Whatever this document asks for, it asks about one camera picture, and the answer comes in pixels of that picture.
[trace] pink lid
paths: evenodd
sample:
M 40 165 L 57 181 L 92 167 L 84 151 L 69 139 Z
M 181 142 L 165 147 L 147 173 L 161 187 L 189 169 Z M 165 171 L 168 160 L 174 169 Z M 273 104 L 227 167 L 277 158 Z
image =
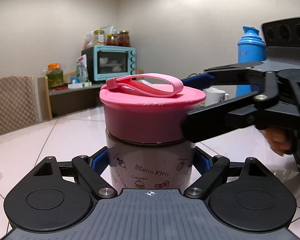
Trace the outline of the pink lid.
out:
M 171 85 L 146 85 L 131 80 L 135 77 L 157 78 Z M 184 87 L 175 77 L 154 73 L 108 79 L 100 91 L 108 131 L 142 143 L 181 139 L 182 118 L 205 98 L 203 91 Z

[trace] gray ribbed plate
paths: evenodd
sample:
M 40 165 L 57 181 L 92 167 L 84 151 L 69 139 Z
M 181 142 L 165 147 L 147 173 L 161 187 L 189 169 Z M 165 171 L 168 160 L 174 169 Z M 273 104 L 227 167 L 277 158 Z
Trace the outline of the gray ribbed plate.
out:
M 46 234 L 16 228 L 5 240 L 298 239 L 286 228 L 266 234 L 240 232 L 216 220 L 201 200 L 172 189 L 149 192 L 125 189 L 119 197 L 99 201 L 91 215 L 72 228 Z

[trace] toaster oven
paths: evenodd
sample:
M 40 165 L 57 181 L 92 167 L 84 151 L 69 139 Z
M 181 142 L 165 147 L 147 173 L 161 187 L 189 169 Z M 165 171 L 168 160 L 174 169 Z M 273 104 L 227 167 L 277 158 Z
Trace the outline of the toaster oven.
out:
M 87 71 L 91 82 L 136 73 L 136 49 L 130 47 L 96 45 L 85 49 Z

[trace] orange lid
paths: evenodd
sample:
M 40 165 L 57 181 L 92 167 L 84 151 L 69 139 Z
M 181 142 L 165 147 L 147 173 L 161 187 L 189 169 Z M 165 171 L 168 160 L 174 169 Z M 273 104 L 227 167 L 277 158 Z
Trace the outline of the orange lid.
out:
M 48 65 L 48 69 L 60 68 L 60 63 L 52 63 Z

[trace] white table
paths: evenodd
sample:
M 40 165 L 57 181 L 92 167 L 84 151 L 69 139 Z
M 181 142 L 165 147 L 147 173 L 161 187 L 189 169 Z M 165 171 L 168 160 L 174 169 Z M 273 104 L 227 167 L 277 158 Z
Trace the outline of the white table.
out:
M 53 155 L 62 162 L 78 155 L 93 155 L 106 145 L 104 121 L 103 108 L 98 107 L 0 136 L 0 238 L 11 230 L 3 210 L 7 193 L 46 156 Z M 300 176 L 293 156 L 280 157 L 273 153 L 253 127 L 203 141 L 197 146 L 211 156 L 221 154 L 233 162 L 244 162 L 246 157 L 254 156 L 266 165 L 297 200 L 298 208 L 289 229 L 300 238 Z M 199 176 L 194 169 L 191 183 Z M 111 182 L 108 168 L 102 177 Z

